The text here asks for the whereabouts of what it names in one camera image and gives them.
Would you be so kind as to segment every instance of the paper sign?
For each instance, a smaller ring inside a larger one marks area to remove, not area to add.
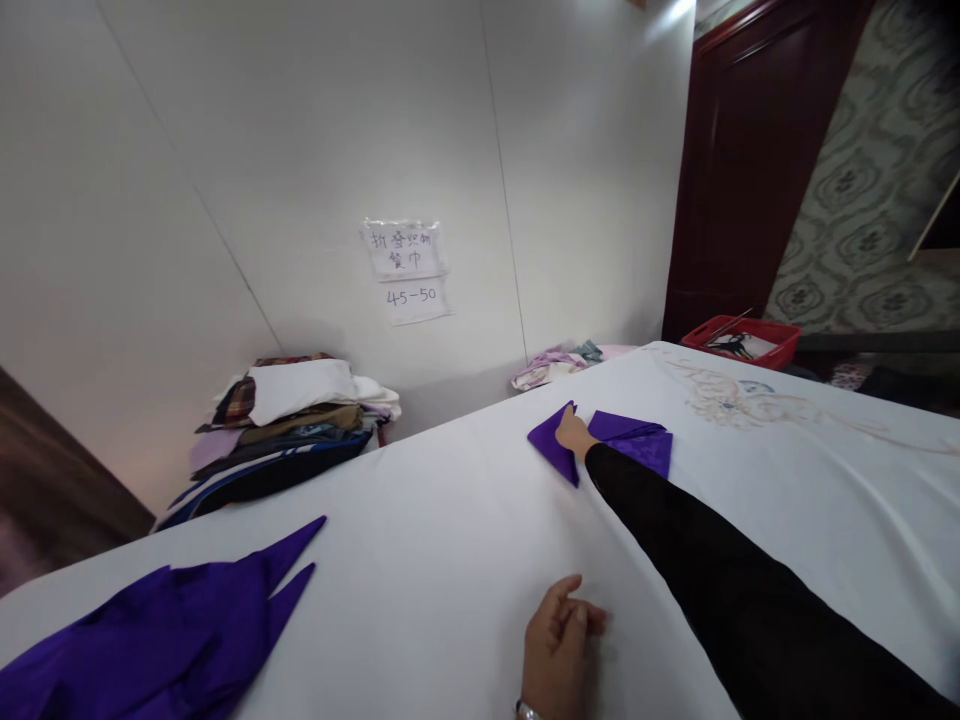
[[[377,292],[380,302],[387,306],[391,325],[408,325],[453,314],[443,291],[442,277],[383,283]]]
[[[443,275],[440,223],[367,220],[360,238],[380,282]]]

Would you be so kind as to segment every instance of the finger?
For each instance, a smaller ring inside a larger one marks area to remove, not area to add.
[[[558,655],[566,657],[570,661],[579,660],[583,657],[583,649],[587,643],[587,608],[584,605],[577,605],[577,609],[567,621],[563,629],[563,638],[560,640]]]
[[[561,610],[560,623],[565,624],[570,614],[576,609],[577,605],[583,605],[587,609],[587,634],[593,636],[603,635],[607,629],[607,611],[598,608],[593,603],[586,600],[577,600],[576,598],[567,598],[564,600]]]
[[[567,595],[580,587],[582,582],[582,575],[567,575],[551,585],[547,594],[543,596],[540,607],[533,615],[534,624],[549,631],[551,623],[560,616],[560,609]]]

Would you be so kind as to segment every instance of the plaid fabric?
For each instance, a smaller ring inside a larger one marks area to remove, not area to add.
[[[333,355],[327,353],[314,353],[313,355],[301,355],[300,357],[289,358],[261,358],[257,360],[254,367],[266,367],[267,365],[292,365],[294,363],[309,362],[311,360],[333,360]],[[230,388],[229,392],[220,401],[217,411],[213,415],[213,421],[208,425],[201,425],[197,432],[210,432],[220,428],[240,428],[253,425],[249,418],[250,411],[253,410],[254,400],[256,399],[257,386],[251,377],[245,377],[236,385]]]

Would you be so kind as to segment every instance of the white towel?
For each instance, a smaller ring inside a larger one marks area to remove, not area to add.
[[[345,360],[253,367],[249,375],[257,383],[250,419],[261,427],[317,403],[357,401],[357,386]]]

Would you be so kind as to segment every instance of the patterned wallpaper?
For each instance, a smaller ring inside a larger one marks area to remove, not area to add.
[[[808,333],[960,329],[960,257],[907,263],[960,170],[960,59],[926,0],[877,0],[766,317]]]

